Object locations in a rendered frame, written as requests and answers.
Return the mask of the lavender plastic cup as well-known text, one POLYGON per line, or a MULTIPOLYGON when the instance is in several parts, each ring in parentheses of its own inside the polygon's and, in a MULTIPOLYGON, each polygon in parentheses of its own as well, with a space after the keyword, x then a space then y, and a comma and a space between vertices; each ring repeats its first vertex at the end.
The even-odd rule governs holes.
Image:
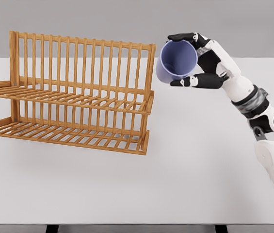
POLYGON ((191 43, 170 40, 160 51, 156 64, 157 78, 163 83, 185 78, 195 69, 197 61, 197 52, 191 43))

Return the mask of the wooden two-tier slatted rack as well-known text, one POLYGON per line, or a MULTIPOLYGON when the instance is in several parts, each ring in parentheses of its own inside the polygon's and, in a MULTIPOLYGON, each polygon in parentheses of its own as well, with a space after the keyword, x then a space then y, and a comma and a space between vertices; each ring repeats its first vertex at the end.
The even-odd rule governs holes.
POLYGON ((145 155, 155 44, 9 32, 0 136, 145 155))

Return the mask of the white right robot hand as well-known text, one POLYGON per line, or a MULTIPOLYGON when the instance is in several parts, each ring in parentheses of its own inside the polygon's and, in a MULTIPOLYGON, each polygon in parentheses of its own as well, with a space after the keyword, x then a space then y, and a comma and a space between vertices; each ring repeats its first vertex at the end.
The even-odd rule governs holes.
POLYGON ((174 42, 188 41, 197 52, 197 64, 204 71, 174 80, 170 82, 171 86, 219 89, 228 78, 240 74, 240 69, 231 56, 215 40, 199 33, 178 33, 169 35, 168 39, 174 42))

